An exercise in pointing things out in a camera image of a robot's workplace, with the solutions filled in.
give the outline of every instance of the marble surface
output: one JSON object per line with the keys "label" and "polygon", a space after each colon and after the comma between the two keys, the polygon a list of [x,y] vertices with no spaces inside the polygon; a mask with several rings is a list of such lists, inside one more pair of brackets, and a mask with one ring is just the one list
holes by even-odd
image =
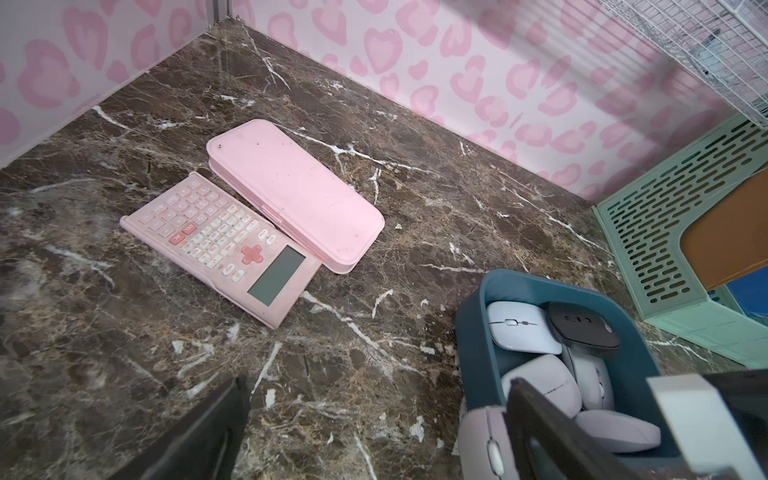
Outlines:
{"label": "marble surface", "polygon": [[[118,226],[190,170],[229,190],[205,144],[252,118],[386,219],[275,331]],[[0,170],[0,191],[5,478],[104,478],[241,372],[257,385],[235,478],[461,478],[453,314],[484,272],[634,311],[583,200],[235,21]],[[740,368],[639,326],[667,374]]]}

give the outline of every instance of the metal wire grid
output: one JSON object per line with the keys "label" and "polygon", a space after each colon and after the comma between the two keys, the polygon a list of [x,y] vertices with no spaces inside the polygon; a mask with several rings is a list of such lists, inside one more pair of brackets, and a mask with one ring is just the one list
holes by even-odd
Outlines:
{"label": "metal wire grid", "polygon": [[601,0],[759,126],[768,127],[768,0]]}

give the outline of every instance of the pink calculator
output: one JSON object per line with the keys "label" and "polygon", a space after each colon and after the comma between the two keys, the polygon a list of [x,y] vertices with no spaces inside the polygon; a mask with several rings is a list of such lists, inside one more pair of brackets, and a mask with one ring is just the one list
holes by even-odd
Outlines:
{"label": "pink calculator", "polygon": [[197,172],[120,225],[271,328],[322,265]]}

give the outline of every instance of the white computer mouse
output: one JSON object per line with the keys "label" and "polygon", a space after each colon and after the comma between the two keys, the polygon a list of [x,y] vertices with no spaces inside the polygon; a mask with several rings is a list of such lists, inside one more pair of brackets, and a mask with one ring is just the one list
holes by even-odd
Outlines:
{"label": "white computer mouse", "polygon": [[613,410],[614,390],[605,361],[563,347],[563,363],[576,379],[585,410]]}
{"label": "white computer mouse", "polygon": [[488,326],[496,345],[516,352],[560,355],[563,346],[547,324],[547,314],[536,305],[493,302],[487,307]]}

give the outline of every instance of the pink leopard print wall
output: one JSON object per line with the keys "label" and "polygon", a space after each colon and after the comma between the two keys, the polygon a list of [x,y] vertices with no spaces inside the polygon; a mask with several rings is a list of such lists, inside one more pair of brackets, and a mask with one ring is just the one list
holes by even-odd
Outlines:
{"label": "pink leopard print wall", "polygon": [[0,167],[205,31],[204,0],[0,6]]}
{"label": "pink leopard print wall", "polygon": [[591,201],[733,114],[592,0],[233,8],[256,30]]}

